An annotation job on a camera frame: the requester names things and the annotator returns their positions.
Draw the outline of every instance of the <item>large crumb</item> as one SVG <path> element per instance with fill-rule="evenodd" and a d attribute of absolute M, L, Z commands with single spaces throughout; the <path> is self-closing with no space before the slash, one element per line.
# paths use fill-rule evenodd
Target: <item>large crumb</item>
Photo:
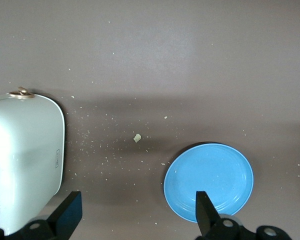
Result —
<path fill-rule="evenodd" d="M 139 133 L 137 133 L 137 134 L 135 135 L 135 137 L 133 138 L 133 140 L 134 140 L 136 143 L 139 142 L 140 139 L 141 139 L 141 135 L 140 135 Z"/>

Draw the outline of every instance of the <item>blue plate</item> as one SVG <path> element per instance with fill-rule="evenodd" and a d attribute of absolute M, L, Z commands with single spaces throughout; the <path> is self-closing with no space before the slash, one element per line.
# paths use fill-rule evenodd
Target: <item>blue plate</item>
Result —
<path fill-rule="evenodd" d="M 196 223 L 197 191 L 207 192 L 219 214 L 234 215 L 248 201 L 253 185 L 253 171 L 245 156 L 224 144 L 205 143 L 173 161 L 163 189 L 171 209 Z"/>

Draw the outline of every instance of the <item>gray table surface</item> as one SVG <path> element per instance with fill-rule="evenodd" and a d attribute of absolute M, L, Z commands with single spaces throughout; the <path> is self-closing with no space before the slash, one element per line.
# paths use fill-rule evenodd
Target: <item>gray table surface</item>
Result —
<path fill-rule="evenodd" d="M 19 86 L 64 111 L 64 179 L 42 214 L 81 191 L 71 239 L 195 239 L 163 180 L 215 141 L 253 169 L 236 217 L 300 240 L 300 0 L 2 0 L 0 94 Z"/>

